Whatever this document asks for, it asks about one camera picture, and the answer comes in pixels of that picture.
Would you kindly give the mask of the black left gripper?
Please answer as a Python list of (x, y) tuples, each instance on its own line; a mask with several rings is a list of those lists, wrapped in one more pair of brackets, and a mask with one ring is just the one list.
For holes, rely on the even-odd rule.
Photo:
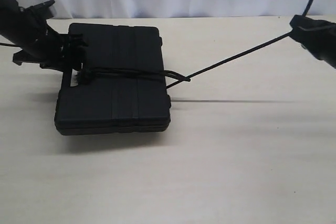
[(84, 47), (88, 45), (83, 34), (60, 34), (48, 25), (41, 31), (21, 32), (12, 42), (21, 49), (13, 55), (13, 63), (35, 63), (42, 69), (60, 72), (80, 71), (85, 61)]

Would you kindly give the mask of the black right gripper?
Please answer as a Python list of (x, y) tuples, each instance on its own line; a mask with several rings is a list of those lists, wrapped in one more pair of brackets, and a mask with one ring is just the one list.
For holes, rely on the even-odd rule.
[(294, 15), (289, 25), (291, 39), (298, 42), (316, 59), (335, 68), (335, 23)]

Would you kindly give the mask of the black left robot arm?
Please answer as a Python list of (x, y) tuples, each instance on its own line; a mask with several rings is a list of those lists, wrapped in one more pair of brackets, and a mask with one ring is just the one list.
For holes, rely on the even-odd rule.
[(42, 69), (64, 72), (80, 71), (87, 44), (81, 34), (60, 34), (47, 24), (54, 15), (49, 0), (27, 8), (17, 0), (1, 0), (1, 36), (21, 51), (13, 55), (13, 63), (36, 63)]

